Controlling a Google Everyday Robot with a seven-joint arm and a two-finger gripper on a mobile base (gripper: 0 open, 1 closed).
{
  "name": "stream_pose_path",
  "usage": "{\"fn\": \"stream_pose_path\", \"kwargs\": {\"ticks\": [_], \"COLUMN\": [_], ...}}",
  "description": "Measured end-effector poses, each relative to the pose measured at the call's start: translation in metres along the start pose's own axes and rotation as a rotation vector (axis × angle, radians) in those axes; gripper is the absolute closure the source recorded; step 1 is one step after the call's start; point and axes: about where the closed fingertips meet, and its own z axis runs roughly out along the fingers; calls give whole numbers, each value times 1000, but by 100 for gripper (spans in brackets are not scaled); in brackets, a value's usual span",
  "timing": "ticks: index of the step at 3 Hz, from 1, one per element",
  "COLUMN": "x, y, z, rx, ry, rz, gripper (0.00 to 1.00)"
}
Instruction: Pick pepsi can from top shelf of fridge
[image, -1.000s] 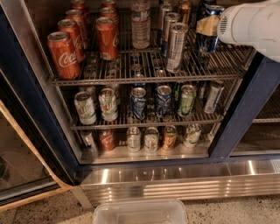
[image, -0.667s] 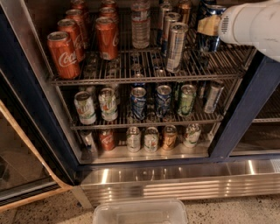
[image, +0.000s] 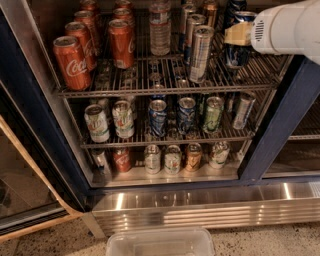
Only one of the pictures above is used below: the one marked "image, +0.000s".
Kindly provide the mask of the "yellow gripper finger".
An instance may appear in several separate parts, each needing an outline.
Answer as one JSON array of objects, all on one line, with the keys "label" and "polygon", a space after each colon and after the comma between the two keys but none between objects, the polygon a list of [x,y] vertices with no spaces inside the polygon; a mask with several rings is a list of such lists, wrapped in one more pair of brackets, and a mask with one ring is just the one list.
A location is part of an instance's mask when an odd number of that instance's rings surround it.
[{"label": "yellow gripper finger", "polygon": [[249,46],[251,44],[252,22],[240,22],[225,30],[224,42],[226,44]]}]

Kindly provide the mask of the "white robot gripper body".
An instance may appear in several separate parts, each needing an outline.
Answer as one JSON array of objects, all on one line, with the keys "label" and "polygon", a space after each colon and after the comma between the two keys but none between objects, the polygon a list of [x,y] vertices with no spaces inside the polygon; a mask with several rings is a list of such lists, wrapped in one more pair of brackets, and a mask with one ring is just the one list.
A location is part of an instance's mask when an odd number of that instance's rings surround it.
[{"label": "white robot gripper body", "polygon": [[261,54],[279,55],[280,51],[272,43],[271,30],[281,7],[273,7],[260,12],[253,21],[251,29],[251,45]]}]

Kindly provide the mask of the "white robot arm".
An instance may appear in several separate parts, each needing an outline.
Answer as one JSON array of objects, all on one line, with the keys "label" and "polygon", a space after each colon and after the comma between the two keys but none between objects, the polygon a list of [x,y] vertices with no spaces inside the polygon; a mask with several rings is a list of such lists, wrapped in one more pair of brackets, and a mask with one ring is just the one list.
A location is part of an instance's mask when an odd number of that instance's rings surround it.
[{"label": "white robot arm", "polygon": [[320,0],[306,0],[263,10],[253,21],[225,30],[224,42],[251,45],[261,54],[303,55],[320,64]]}]

